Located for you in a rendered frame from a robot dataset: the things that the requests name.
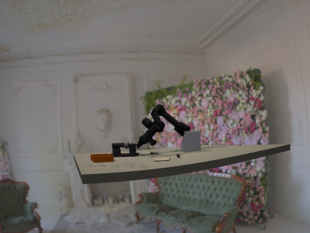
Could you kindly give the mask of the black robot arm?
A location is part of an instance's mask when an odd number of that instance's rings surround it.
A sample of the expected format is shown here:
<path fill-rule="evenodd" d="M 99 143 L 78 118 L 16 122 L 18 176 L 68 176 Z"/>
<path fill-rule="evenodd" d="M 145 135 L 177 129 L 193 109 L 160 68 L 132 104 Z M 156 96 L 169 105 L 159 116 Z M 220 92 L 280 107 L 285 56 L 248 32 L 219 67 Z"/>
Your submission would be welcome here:
<path fill-rule="evenodd" d="M 150 121 L 148 118 L 144 118 L 142 120 L 142 124 L 153 134 L 156 132 L 163 132 L 165 127 L 164 122 L 160 120 L 159 116 L 163 116 L 167 121 L 169 121 L 175 127 L 175 131 L 178 132 L 180 136 L 183 137 L 185 132 L 190 132 L 191 127 L 183 122 L 178 122 L 174 117 L 166 112 L 165 108 L 161 104 L 157 105 L 152 110 L 151 116 L 153 117 L 154 122 Z M 152 137 L 149 137 L 147 140 L 149 140 L 152 146 L 156 145 L 156 140 L 153 140 Z"/>

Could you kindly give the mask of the orange shallow tray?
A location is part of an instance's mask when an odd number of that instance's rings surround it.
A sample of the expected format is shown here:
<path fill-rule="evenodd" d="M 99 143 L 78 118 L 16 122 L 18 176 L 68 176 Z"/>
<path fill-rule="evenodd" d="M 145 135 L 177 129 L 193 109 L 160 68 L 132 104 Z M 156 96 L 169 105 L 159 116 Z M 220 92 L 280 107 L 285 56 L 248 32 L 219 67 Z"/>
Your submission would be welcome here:
<path fill-rule="evenodd" d="M 95 163 L 112 162 L 114 161 L 114 156 L 111 154 L 91 154 L 91 160 Z"/>

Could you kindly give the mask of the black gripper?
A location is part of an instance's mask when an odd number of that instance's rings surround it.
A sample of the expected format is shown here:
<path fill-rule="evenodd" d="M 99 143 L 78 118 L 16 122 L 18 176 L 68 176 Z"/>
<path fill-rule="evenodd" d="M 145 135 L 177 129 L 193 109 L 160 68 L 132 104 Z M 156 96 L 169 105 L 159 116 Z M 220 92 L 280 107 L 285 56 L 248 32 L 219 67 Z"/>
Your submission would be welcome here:
<path fill-rule="evenodd" d="M 137 148 L 139 148 L 143 144 L 149 143 L 149 140 L 147 140 L 147 139 L 149 137 L 153 137 L 153 136 L 154 136 L 154 134 L 152 132 L 150 132 L 149 130 L 147 130 L 144 135 L 139 137 Z"/>

